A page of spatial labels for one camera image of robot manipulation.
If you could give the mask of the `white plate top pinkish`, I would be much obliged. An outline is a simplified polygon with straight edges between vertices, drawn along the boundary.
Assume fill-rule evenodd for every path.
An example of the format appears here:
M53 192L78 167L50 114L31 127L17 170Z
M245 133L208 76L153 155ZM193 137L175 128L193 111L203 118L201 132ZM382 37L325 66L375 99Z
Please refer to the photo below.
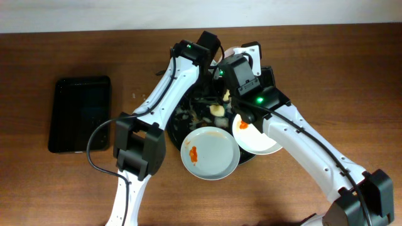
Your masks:
M240 54L240 53L241 53L241 47L233 46L233 47L228 48L224 52L224 55L225 55L225 58L229 58L232 55L236 55L236 54Z

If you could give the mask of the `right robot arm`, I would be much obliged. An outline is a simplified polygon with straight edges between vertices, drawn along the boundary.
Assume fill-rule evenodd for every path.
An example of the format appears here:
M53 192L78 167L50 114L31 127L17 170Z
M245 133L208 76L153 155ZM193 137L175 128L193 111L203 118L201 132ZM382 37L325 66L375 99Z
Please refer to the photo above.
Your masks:
M276 88L272 70L253 73L247 53L219 64L219 74L243 121L285 148L316 181L331 203L325 214L313 214L302 225L386 226L394 221L391 178L381 169L369 173L336 150Z

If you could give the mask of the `yellow sponge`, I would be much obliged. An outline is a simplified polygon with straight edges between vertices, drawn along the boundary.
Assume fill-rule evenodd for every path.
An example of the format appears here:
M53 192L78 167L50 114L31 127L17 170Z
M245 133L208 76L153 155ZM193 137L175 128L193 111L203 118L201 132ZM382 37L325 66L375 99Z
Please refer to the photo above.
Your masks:
M230 92L229 90L226 90L222 97L222 103L221 104L212 104L209 106L210 113L213 116L216 117L223 117L225 115L225 109L228 108L231 100L229 98Z

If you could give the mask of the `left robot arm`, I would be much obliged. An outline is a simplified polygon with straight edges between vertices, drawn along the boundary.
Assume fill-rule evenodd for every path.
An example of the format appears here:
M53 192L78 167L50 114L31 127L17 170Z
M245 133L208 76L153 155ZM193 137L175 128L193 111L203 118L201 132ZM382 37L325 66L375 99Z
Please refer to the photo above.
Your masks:
M118 185L108 225L138 224L146 185L165 158L165 127L187 91L209 77L220 48L217 35L208 31L197 42L175 43L167 69L149 97L132 114L121 113L116 120L113 156Z

